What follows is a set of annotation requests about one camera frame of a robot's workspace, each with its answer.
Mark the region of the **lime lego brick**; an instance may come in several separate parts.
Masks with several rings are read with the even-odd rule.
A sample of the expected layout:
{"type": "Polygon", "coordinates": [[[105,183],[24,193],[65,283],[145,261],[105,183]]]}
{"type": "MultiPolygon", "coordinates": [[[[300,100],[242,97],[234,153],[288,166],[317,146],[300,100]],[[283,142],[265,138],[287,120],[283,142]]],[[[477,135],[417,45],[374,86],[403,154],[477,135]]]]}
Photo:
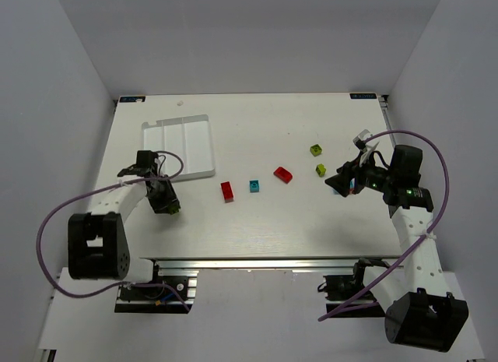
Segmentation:
{"type": "Polygon", "coordinates": [[[326,174],[326,167],[324,166],[324,164],[319,163],[316,166],[315,171],[319,177],[324,177],[326,174]]]}
{"type": "Polygon", "coordinates": [[[176,213],[179,213],[180,211],[181,211],[181,207],[177,204],[169,205],[167,207],[167,214],[169,214],[169,215],[174,215],[176,213]]]}
{"type": "Polygon", "coordinates": [[[319,156],[322,154],[322,148],[318,144],[312,145],[310,147],[310,153],[313,156],[319,156]]]}

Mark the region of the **red long lego brick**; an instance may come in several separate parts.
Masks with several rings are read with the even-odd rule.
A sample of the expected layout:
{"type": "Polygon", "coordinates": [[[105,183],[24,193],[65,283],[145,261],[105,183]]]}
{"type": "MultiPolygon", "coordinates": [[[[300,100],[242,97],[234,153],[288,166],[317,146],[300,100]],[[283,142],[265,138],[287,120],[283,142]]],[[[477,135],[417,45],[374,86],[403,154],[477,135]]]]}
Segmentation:
{"type": "Polygon", "coordinates": [[[229,181],[220,184],[224,202],[232,202],[234,200],[233,189],[229,181]]]}

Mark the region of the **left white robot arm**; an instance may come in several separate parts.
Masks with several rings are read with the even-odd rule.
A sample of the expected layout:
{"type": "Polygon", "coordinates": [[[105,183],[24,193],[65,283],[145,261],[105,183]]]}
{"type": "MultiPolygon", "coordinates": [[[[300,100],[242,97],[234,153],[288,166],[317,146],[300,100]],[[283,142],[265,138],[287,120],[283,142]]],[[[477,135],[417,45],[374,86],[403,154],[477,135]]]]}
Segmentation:
{"type": "Polygon", "coordinates": [[[148,283],[154,277],[154,262],[133,258],[128,247],[125,221],[144,199],[156,215],[179,213],[181,204],[162,172],[167,151],[139,150],[136,161],[122,169],[119,183],[87,213],[68,221],[68,272],[73,279],[113,279],[148,283]]]}

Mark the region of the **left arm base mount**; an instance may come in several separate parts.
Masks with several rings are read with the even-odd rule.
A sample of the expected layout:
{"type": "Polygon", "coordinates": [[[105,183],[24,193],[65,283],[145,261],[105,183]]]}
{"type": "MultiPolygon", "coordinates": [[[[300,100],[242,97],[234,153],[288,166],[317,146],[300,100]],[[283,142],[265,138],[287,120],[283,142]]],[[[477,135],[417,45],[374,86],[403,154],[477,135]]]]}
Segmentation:
{"type": "Polygon", "coordinates": [[[187,315],[194,303],[198,271],[155,261],[151,286],[120,286],[114,305],[118,314],[187,315]]]}

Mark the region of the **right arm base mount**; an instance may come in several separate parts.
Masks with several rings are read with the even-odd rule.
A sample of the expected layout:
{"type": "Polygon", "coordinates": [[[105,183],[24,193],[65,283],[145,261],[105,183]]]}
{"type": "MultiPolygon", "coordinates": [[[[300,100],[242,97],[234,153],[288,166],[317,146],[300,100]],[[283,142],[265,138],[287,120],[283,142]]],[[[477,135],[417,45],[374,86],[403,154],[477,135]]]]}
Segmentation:
{"type": "MultiPolygon", "coordinates": [[[[365,268],[380,267],[388,269],[390,264],[379,258],[360,258],[347,275],[328,275],[324,282],[317,287],[318,293],[324,293],[328,301],[326,311],[335,310],[342,302],[364,288],[363,277],[365,268]]],[[[336,318],[383,318],[385,313],[377,303],[377,299],[369,291],[358,300],[348,305],[336,318]]]]}

